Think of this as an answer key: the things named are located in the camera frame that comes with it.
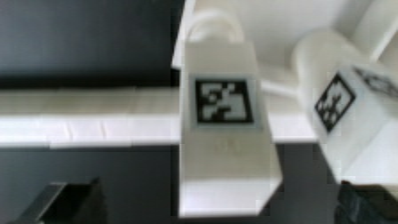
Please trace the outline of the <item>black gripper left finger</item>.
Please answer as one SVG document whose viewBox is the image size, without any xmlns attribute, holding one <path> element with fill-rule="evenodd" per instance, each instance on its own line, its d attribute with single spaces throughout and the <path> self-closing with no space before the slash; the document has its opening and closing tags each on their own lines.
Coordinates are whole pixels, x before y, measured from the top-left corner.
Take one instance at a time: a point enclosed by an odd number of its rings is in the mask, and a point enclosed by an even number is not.
<svg viewBox="0 0 398 224">
<path fill-rule="evenodd" d="M 101 181 L 52 182 L 18 219 L 16 224 L 107 224 L 107 203 Z"/>
</svg>

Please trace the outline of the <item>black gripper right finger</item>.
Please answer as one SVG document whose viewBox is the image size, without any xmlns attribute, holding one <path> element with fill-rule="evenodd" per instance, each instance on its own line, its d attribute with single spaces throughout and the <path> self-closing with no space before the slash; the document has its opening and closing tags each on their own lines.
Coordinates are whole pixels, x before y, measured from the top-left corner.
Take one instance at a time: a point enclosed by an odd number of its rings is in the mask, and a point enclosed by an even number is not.
<svg viewBox="0 0 398 224">
<path fill-rule="evenodd" d="M 341 182 L 334 224 L 398 224 L 398 200 L 379 184 Z"/>
</svg>

